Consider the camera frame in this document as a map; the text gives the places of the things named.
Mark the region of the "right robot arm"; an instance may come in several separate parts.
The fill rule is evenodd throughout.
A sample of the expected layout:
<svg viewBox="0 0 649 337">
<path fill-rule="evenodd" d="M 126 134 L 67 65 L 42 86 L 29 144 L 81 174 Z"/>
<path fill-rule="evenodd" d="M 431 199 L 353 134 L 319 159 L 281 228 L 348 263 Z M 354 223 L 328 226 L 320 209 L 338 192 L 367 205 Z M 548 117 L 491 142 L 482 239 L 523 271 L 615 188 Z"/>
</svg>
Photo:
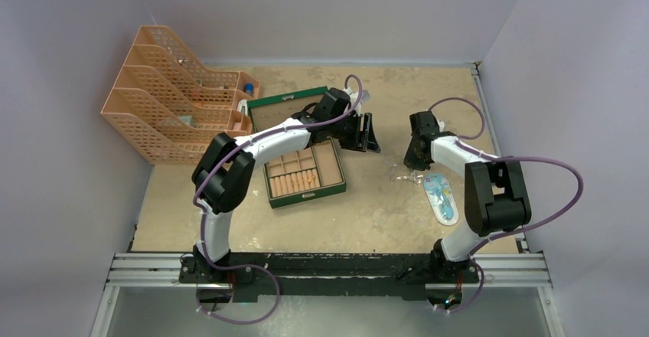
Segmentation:
<svg viewBox="0 0 649 337">
<path fill-rule="evenodd" d="M 520 163 L 462 146 L 429 111 L 410 115 L 409 123 L 411 141 L 404 165 L 424 171 L 433 163 L 441 164 L 465 180 L 465 221 L 435 245 L 440 254 L 429 261 L 431 274 L 447 281 L 459 272 L 459 262 L 467 260 L 490 235 L 528 224 L 530 199 Z"/>
</svg>

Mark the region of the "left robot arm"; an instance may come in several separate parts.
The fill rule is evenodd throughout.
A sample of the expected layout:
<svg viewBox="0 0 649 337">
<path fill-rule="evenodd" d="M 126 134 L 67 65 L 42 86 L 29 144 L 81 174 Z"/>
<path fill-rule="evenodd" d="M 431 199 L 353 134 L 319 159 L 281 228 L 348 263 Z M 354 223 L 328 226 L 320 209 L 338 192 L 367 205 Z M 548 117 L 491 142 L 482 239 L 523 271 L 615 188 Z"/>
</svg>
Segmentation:
<svg viewBox="0 0 649 337">
<path fill-rule="evenodd" d="M 365 89 L 331 88 L 316 103 L 293 113 L 280 124 L 248 136 L 216 135 L 194 170 L 193 203 L 201 210 L 196 243 L 198 272 L 208 282 L 223 280 L 232 266 L 229 233 L 233 211 L 246 197 L 254 171 L 290 152 L 336 139 L 342 149 L 380 152 L 372 116 L 361 110 L 369 98 Z"/>
</svg>

